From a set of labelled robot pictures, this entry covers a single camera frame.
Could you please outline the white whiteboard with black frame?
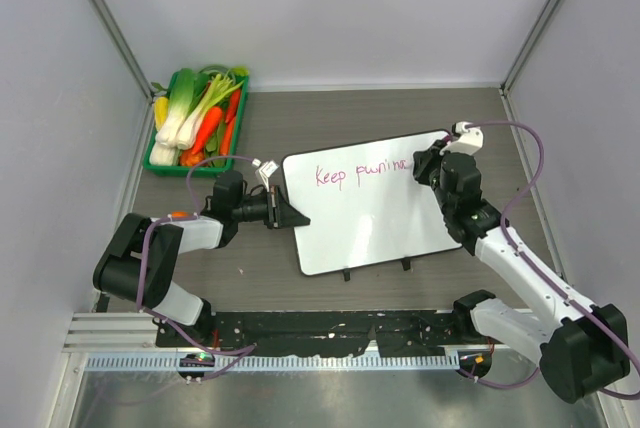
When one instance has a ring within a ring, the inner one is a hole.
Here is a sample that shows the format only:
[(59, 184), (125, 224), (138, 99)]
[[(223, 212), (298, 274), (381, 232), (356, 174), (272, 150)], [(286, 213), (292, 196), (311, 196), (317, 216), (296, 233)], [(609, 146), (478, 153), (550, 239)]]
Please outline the white whiteboard with black frame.
[(294, 230), (301, 272), (345, 269), (456, 250), (413, 155), (437, 130), (290, 154), (282, 161), (290, 204), (310, 223)]

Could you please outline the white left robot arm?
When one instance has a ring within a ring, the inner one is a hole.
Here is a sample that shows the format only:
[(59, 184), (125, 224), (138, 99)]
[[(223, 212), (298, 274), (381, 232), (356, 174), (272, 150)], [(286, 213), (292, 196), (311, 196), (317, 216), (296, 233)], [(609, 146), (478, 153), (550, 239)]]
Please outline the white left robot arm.
[(278, 186), (257, 192), (246, 188), (240, 172), (227, 171), (216, 179), (197, 215), (127, 214), (96, 265), (94, 288), (175, 323), (174, 330), (190, 346), (205, 345), (216, 329), (212, 307), (173, 281), (178, 256), (228, 245), (245, 222), (262, 222), (269, 229), (311, 224)]

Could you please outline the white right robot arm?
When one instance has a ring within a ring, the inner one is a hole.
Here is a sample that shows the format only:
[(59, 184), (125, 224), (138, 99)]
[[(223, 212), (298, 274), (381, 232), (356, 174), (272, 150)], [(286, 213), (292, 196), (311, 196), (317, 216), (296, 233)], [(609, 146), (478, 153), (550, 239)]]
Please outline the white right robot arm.
[(487, 336), (537, 366), (557, 397), (574, 403), (638, 369), (627, 322), (612, 304), (597, 306), (546, 266), (505, 214), (482, 196), (475, 158), (443, 140), (413, 155), (413, 177), (432, 189), (448, 234), (489, 266), (532, 311), (527, 317), (488, 292), (458, 301), (451, 328), (465, 343)]

